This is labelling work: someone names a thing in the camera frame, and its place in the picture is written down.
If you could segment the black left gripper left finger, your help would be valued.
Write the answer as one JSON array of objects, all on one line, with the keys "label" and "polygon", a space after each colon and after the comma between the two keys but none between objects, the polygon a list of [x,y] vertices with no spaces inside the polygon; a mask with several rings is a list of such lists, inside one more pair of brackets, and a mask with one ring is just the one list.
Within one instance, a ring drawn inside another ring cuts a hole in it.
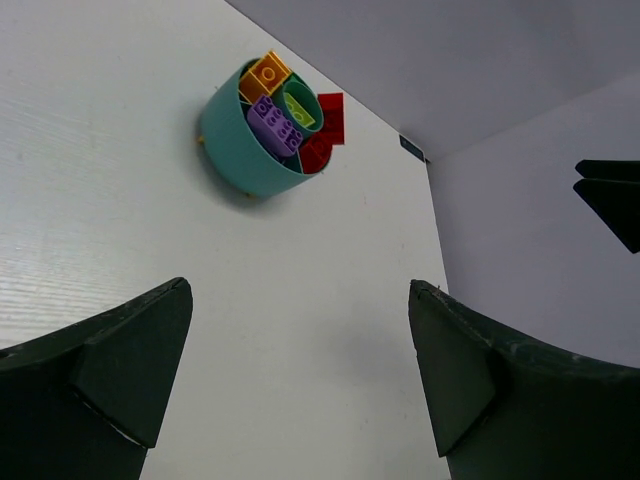
[{"label": "black left gripper left finger", "polygon": [[193,311],[171,279],[1,351],[4,479],[137,479],[158,441]]}]

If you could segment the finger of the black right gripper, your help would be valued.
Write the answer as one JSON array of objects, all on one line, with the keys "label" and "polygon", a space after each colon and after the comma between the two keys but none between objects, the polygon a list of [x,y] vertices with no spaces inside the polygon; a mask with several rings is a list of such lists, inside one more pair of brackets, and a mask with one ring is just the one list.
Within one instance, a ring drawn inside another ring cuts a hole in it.
[{"label": "finger of the black right gripper", "polygon": [[573,189],[632,254],[639,252],[638,182],[582,179]]},{"label": "finger of the black right gripper", "polygon": [[576,171],[585,179],[639,180],[639,160],[589,160],[577,163]]}]

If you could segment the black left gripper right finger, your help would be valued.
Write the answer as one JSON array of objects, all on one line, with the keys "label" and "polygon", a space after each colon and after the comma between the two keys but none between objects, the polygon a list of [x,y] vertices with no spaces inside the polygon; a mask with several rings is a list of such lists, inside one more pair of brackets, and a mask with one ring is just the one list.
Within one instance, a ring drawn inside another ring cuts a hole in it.
[{"label": "black left gripper right finger", "polygon": [[437,453],[454,479],[635,479],[639,372],[573,353],[423,280],[408,315]]}]

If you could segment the red curved lego brick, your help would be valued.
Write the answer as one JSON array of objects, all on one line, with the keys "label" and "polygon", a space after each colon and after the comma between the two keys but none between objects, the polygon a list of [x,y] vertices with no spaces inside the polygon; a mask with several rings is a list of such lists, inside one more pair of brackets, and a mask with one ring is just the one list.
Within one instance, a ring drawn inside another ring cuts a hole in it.
[{"label": "red curved lego brick", "polygon": [[320,133],[331,145],[345,144],[344,95],[341,92],[317,95],[324,122]]}]

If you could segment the red flower printed lego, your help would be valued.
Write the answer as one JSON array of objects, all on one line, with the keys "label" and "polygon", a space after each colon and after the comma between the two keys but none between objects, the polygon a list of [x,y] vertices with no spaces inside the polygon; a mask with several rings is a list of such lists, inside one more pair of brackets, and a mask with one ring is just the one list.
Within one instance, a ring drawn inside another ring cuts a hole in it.
[{"label": "red flower printed lego", "polygon": [[325,168],[332,154],[332,144],[318,132],[307,139],[299,149],[302,172],[312,175]]}]

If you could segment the lime lego brick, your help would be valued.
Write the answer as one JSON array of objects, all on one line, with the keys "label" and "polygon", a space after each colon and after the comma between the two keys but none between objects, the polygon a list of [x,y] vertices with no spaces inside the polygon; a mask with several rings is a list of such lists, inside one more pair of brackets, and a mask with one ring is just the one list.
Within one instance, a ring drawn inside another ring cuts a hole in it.
[{"label": "lime lego brick", "polygon": [[305,128],[314,125],[314,117],[311,116],[294,97],[286,93],[284,98],[285,106],[296,123]]}]

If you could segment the purple lego plate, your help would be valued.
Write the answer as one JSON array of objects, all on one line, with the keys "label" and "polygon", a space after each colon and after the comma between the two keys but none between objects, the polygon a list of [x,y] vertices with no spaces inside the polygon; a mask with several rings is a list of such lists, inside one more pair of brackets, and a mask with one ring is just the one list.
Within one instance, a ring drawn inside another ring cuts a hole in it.
[{"label": "purple lego plate", "polygon": [[258,141],[278,157],[291,157],[302,143],[302,134],[271,98],[261,95],[249,109],[246,120]]}]

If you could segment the yellow butterfly curved lego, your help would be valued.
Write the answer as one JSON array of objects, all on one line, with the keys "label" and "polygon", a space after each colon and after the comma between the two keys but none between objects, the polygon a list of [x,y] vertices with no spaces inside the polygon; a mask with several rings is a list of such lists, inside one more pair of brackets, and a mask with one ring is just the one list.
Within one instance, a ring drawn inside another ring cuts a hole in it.
[{"label": "yellow butterfly curved lego", "polygon": [[269,50],[241,75],[239,94],[246,102],[253,104],[262,95],[272,96],[292,73],[276,52]]}]

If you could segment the dark corner label sticker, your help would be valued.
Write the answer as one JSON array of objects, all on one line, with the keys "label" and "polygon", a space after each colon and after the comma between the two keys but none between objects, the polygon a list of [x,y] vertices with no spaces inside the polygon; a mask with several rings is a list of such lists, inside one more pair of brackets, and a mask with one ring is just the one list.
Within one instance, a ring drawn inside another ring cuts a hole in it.
[{"label": "dark corner label sticker", "polygon": [[416,157],[422,163],[426,163],[426,156],[421,148],[419,148],[415,143],[410,141],[407,137],[400,135],[399,136],[400,146],[409,152],[411,155]]}]

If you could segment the teal round divided container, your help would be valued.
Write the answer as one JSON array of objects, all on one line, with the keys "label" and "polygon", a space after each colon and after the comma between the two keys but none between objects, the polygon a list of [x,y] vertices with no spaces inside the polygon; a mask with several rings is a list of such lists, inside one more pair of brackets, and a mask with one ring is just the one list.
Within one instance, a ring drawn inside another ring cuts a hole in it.
[{"label": "teal round divided container", "polygon": [[[209,99],[199,118],[199,142],[215,170],[232,187],[250,196],[268,198],[319,175],[330,160],[316,174],[302,172],[299,149],[309,137],[320,132],[324,116],[318,94],[294,71],[270,98],[302,134],[298,151],[291,157],[278,157],[255,137],[246,120],[254,103],[248,103],[240,96],[238,84],[241,75],[258,59],[244,63]],[[305,128],[293,120],[285,106],[286,93],[314,117],[313,126]]]}]

